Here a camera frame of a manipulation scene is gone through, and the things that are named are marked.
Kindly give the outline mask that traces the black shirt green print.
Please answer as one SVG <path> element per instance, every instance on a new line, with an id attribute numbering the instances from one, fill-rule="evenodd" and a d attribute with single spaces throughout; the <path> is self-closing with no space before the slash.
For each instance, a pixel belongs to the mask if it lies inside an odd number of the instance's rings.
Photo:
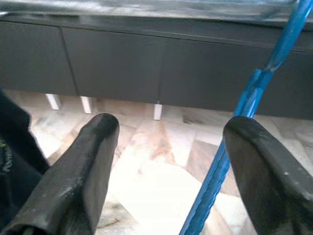
<path id="1" fill-rule="evenodd" d="M 0 90 L 0 228 L 14 218 L 49 169 L 29 131 L 30 121 Z"/>

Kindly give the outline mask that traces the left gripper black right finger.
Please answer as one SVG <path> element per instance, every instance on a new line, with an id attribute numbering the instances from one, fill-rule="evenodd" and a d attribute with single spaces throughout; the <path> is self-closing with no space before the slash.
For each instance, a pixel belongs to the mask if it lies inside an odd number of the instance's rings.
<path id="1" fill-rule="evenodd" d="M 313 176 L 256 120 L 230 119 L 224 142 L 258 235 L 313 235 Z"/>

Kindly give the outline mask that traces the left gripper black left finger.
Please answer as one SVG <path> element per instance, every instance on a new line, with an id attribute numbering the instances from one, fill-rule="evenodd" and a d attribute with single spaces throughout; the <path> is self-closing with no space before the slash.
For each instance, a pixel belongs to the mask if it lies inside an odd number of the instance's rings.
<path id="1" fill-rule="evenodd" d="M 118 135 L 115 116 L 94 116 L 0 235 L 95 235 Z"/>

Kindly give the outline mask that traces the black television console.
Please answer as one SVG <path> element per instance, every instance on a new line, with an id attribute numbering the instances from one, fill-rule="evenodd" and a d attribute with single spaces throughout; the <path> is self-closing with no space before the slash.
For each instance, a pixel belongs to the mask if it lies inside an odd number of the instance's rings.
<path id="1" fill-rule="evenodd" d="M 0 88 L 233 111 L 284 22 L 0 17 Z"/>

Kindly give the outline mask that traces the blue plastic hanger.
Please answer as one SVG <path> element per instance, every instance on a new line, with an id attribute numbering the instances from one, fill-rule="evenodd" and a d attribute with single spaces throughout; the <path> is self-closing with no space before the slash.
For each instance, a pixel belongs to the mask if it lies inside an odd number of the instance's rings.
<path id="1" fill-rule="evenodd" d="M 264 90 L 294 46 L 312 8 L 313 0 L 297 0 L 297 5 L 277 40 L 268 62 L 262 70 L 256 69 L 249 79 L 234 111 L 234 116 L 249 118 L 254 116 Z M 222 141 L 179 235 L 200 234 L 229 167 L 230 161 L 225 142 Z"/>

